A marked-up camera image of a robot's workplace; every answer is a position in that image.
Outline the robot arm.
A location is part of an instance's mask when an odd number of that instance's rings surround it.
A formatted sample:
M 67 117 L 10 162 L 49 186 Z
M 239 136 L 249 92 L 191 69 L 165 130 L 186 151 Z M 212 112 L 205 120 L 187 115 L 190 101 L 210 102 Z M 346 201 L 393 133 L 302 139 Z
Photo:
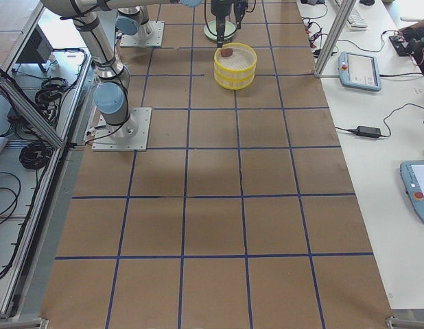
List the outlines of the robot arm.
M 106 122 L 108 137 L 115 141 L 131 139 L 139 124 L 132 118 L 128 104 L 130 73 L 115 54 L 97 13 L 120 11 L 121 18 L 126 19 L 132 10 L 139 14 L 146 6 L 162 1 L 43 1 L 42 4 L 61 19 L 73 21 L 93 57 L 99 78 L 94 102 Z
M 183 1 L 188 7 L 203 5 L 203 13 L 210 10 L 215 17 L 205 20 L 207 37 L 216 47 L 222 48 L 241 28 L 245 14 L 249 12 L 247 1 Z M 121 33 L 121 47 L 160 47 L 165 23 L 151 21 L 146 5 L 121 8 L 117 11 L 116 28 Z

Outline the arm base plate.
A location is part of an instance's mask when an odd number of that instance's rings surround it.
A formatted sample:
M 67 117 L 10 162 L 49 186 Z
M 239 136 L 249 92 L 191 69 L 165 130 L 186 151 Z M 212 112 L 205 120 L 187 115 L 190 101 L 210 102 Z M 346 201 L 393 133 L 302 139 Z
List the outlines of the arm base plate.
M 134 24 L 121 31 L 120 47 L 123 48 L 155 48 L 161 47 L 165 23 L 148 21 L 142 26 Z
M 131 108 L 130 118 L 121 127 L 107 125 L 102 115 L 91 143 L 93 151 L 146 151 L 150 133 L 152 108 Z

